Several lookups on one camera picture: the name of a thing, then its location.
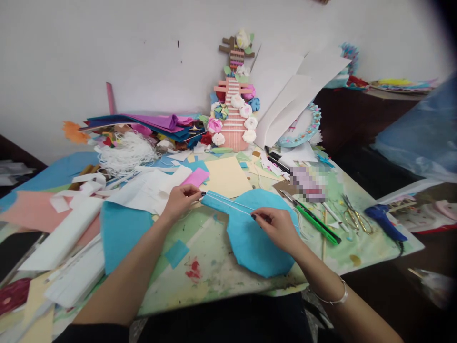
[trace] green utility knife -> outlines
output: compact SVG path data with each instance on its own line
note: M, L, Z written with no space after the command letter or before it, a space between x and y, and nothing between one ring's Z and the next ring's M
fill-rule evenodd
M329 242L333 245L338 245L341 243L341 238L339 238L331 229L329 229L323 222L320 221L310 210L308 210L304 205L302 205L298 200L294 199L285 190L280 190L294 205L295 208L305 217L308 222L313 224L313 226L320 231L320 233L327 238Z

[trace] white wall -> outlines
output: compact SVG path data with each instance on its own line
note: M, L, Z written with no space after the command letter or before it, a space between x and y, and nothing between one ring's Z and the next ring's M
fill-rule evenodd
M303 54L356 44L368 81L443 79L455 65L418 4L0 0L0 133L45 163L86 149L64 138L62 121L108 114L106 81L120 112L207 111L227 62L218 45L240 27L255 33L254 46L269 40Z

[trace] scissors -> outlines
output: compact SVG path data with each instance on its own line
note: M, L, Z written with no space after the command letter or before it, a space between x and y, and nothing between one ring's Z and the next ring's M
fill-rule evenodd
M361 216L360 213L358 213L356 211L356 209L352 206L351 202L349 201L349 198L347 195L343 194L343 200L346 203L346 205L348 206L348 208L344 211L344 219L346 219L348 224L350 226L352 226L352 228L354 228L356 231L360 231L360 226L361 226L362 230L367 235L371 235L373 233L373 227L371 226L370 222L365 217ZM349 214L349 216L351 217L352 223L354 225L349 222L349 220L347 219L346 213ZM370 231L367 230L367 228L364 224L364 221L369 225Z

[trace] blue glue gun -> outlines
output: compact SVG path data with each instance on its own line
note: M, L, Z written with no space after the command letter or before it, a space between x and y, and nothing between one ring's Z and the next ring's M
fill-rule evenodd
M404 242L407 241L404 235L398 231L395 226L387 218L386 213L389 212L389 207L387 205L375 205L365 209L365 214L373 218L380 227L384 230L387 236L392 238L395 242Z

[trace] table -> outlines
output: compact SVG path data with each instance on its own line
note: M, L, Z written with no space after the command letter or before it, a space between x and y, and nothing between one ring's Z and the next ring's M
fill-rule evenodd
M204 154L200 160L213 160L237 155L228 153L222 156ZM327 204L341 217L346 208L341 198L345 192L353 206L359 211L376 204L376 201L355 183L334 162L335 168L324 167L322 172L328 181ZM253 186L259 187L259 177L246 171ZM262 177L262 188L273 193L272 187L278 181ZM50 191L59 191L64 188L57 187ZM322 214L311 208L316 216L322 218ZM154 273L141 305L138 315L149 316L198 303L210 302L248 293L261 293L270 296L280 296L294 293L305 289L308 283L298 267L294 264L287 275L271 279L264 279L237 264L231 250L229 238L225 232L228 216L206 206L193 208L185 217L181 218L171 229L165 240L162 254L157 262ZM398 256L399 249L388 238L382 229L370 221L375 233L368 236L360 233L360 237L350 242L342 229L337 233L342 238L338 246L327 244L326 264L339 275L365 268L370 265L393 259ZM303 220L304 230L309 234L309 240L305 243L318 256L322 256L322 236L307 221ZM405 242L405 253L410 254L424 248L411 233L400 224L397 228L408 237ZM5 230L9 234L14 233L11 227L5 227L0 231L0 237L5 236ZM164 253L177 241L183 241L190 249L189 253L172 269ZM199 277L189 277L189 271L193 262L199 264ZM58 308L54 317L54 334L59 334L73 320L84 303L67 310Z

